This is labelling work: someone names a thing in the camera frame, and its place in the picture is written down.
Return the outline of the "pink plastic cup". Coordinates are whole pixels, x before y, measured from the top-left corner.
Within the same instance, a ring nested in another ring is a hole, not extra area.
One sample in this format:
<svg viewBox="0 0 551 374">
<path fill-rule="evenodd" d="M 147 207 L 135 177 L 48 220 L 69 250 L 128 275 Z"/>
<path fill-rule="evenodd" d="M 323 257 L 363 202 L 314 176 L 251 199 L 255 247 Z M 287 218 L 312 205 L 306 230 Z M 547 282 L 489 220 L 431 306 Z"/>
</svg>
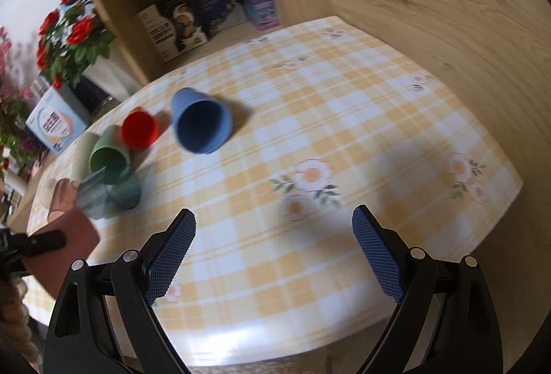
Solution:
<svg viewBox="0 0 551 374">
<path fill-rule="evenodd" d="M 76 259 L 86 260 L 99 244 L 99 234 L 84 213 L 73 208 L 31 235 L 40 244 L 50 232 L 63 232 L 65 244 L 61 248 L 24 256 L 21 260 L 29 273 L 54 298 L 59 294 L 64 278 Z"/>
</svg>

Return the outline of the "teal transparent cup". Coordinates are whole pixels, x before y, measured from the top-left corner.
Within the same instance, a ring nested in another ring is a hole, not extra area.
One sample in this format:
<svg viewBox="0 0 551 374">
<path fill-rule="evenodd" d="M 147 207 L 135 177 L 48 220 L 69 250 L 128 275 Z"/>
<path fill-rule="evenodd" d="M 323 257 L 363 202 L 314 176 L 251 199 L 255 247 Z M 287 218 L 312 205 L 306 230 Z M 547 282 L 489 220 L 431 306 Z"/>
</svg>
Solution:
<svg viewBox="0 0 551 374">
<path fill-rule="evenodd" d="M 80 183 L 76 206 L 89 218 L 109 218 L 134 209 L 141 197 L 142 183 L 135 173 L 113 173 L 104 167 Z"/>
</svg>

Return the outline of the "beige plastic cup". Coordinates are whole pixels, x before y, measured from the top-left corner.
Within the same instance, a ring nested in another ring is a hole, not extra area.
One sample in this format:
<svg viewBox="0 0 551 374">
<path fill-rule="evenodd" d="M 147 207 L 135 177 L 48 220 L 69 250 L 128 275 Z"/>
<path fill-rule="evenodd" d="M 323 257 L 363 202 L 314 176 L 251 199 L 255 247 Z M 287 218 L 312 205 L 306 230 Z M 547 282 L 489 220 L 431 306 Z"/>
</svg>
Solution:
<svg viewBox="0 0 551 374">
<path fill-rule="evenodd" d="M 73 159 L 71 183 L 77 187 L 91 173 L 90 158 L 100 136 L 97 133 L 85 132 L 76 140 L 76 150 Z"/>
</svg>

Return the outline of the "green plastic cup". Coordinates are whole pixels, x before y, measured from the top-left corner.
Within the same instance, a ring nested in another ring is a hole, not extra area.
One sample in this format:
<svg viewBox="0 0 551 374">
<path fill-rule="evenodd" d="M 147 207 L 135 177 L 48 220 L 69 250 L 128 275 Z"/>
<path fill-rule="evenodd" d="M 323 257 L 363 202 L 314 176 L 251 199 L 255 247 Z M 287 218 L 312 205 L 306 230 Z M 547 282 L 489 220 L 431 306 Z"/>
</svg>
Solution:
<svg viewBox="0 0 551 374">
<path fill-rule="evenodd" d="M 89 158 L 92 173 L 103 172 L 104 181 L 114 185 L 122 182 L 131 172 L 130 150 L 122 140 L 121 127 L 109 125 L 93 146 Z"/>
</svg>

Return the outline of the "red plastic cup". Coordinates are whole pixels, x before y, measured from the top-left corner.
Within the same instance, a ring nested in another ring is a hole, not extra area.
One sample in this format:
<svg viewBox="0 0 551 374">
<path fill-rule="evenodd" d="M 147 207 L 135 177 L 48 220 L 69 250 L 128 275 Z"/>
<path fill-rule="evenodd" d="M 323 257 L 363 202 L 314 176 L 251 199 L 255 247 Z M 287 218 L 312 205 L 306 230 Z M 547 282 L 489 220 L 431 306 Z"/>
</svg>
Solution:
<svg viewBox="0 0 551 374">
<path fill-rule="evenodd" d="M 125 117 L 121 134 L 123 142 L 129 149 L 147 149 L 159 136 L 159 124 L 153 115 L 137 107 Z"/>
</svg>

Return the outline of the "blue plastic cup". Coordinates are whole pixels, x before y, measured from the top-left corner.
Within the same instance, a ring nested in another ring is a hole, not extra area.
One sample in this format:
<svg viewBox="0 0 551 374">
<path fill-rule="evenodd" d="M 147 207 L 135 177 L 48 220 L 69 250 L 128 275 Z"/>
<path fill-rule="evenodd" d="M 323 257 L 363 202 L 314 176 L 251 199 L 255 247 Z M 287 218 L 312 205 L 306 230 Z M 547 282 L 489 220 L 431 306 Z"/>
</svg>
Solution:
<svg viewBox="0 0 551 374">
<path fill-rule="evenodd" d="M 232 113 L 228 107 L 189 87 L 172 96 L 171 119 L 178 144 L 194 154 L 216 151 L 232 133 Z"/>
</svg>

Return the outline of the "pink blossom bouquet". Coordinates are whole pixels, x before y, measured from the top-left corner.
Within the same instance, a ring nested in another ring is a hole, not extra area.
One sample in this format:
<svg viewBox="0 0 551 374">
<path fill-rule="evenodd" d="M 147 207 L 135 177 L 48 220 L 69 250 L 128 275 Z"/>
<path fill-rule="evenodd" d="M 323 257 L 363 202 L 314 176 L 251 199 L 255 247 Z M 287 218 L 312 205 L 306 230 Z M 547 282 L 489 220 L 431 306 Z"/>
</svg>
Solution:
<svg viewBox="0 0 551 374">
<path fill-rule="evenodd" d="M 19 165 L 39 161 L 43 146 L 26 126 L 30 109 L 30 93 L 16 92 L 8 80 L 8 55 L 12 41 L 5 27 L 1 27 L 1 168 L 7 170 L 8 159 Z"/>
</svg>

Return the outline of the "light blue carton box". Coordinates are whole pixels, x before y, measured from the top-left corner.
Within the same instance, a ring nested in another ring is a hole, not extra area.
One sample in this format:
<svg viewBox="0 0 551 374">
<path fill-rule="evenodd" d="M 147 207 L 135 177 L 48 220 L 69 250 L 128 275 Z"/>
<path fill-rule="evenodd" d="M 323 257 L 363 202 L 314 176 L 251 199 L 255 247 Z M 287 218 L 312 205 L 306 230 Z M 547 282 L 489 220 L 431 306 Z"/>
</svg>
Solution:
<svg viewBox="0 0 551 374">
<path fill-rule="evenodd" d="M 89 121 L 89 112 L 64 84 L 59 89 L 47 89 L 25 125 L 48 150 L 59 156 L 84 133 Z"/>
</svg>

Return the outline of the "dark glass jar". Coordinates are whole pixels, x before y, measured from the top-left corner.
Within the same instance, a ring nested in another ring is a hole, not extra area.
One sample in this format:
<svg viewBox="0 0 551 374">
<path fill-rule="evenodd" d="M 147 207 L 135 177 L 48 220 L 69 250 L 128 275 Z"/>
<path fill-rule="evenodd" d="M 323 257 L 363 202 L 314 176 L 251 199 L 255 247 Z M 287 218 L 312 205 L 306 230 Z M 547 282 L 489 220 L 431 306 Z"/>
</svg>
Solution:
<svg viewBox="0 0 551 374">
<path fill-rule="evenodd" d="M 95 119 L 101 118 L 121 103 L 85 76 L 80 78 L 72 91 Z"/>
</svg>

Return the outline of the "white vase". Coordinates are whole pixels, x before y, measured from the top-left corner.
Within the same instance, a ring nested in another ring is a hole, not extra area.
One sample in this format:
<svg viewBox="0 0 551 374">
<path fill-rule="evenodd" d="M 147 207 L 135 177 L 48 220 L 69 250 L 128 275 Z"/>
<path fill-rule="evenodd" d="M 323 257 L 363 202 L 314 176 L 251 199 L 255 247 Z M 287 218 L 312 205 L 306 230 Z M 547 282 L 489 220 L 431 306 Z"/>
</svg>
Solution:
<svg viewBox="0 0 551 374">
<path fill-rule="evenodd" d="M 130 98 L 142 88 L 125 69 L 104 57 L 98 57 L 93 65 L 86 68 L 83 75 L 118 101 Z"/>
</svg>

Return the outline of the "red rose bouquet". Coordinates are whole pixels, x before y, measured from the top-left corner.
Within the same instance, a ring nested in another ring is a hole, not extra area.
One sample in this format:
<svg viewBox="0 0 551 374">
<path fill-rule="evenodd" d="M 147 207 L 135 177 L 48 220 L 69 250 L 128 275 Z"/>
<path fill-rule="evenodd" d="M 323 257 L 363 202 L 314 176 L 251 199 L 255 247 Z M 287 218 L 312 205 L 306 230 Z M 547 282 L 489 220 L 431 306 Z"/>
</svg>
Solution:
<svg viewBox="0 0 551 374">
<path fill-rule="evenodd" d="M 39 27 L 37 67 L 54 87 L 75 87 L 98 58 L 109 58 L 115 38 L 93 0 L 61 0 Z"/>
</svg>

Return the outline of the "white snack box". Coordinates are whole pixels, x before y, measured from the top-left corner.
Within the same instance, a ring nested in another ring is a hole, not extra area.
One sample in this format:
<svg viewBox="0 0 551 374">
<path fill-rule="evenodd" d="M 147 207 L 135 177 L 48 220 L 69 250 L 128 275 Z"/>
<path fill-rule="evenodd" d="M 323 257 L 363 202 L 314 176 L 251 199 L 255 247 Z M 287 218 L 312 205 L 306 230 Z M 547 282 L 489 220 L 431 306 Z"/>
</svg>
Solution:
<svg viewBox="0 0 551 374">
<path fill-rule="evenodd" d="M 170 19 L 160 13 L 156 5 L 147 7 L 138 17 L 165 63 L 179 56 L 176 27 Z"/>
</svg>

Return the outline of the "dark cartoon box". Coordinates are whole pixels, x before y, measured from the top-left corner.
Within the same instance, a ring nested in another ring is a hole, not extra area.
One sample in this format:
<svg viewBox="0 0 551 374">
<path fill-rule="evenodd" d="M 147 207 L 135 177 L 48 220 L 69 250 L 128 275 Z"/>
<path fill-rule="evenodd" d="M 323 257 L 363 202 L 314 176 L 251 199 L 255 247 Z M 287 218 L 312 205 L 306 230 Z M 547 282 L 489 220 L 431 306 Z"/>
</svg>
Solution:
<svg viewBox="0 0 551 374">
<path fill-rule="evenodd" d="M 175 45 L 179 54 L 208 42 L 193 0 L 162 0 L 157 8 L 160 15 L 175 28 Z"/>
</svg>

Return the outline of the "dark blue box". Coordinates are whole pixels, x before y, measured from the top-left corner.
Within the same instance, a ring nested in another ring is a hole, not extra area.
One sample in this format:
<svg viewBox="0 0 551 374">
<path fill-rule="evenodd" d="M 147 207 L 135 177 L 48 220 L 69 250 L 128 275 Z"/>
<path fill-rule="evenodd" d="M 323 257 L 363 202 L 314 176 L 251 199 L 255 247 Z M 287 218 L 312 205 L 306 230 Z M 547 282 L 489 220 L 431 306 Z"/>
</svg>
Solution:
<svg viewBox="0 0 551 374">
<path fill-rule="evenodd" d="M 242 0 L 194 0 L 206 36 L 212 39 L 229 28 L 248 21 Z"/>
</svg>

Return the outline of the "purple small box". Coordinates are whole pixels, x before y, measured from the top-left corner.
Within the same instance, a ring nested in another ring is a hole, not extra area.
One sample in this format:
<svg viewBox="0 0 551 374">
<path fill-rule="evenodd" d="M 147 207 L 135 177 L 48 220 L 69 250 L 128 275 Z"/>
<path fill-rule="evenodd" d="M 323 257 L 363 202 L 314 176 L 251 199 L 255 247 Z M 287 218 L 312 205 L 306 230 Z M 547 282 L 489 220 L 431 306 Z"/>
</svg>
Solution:
<svg viewBox="0 0 551 374">
<path fill-rule="evenodd" d="M 279 26 L 275 5 L 274 0 L 244 0 L 248 20 L 261 31 Z"/>
</svg>

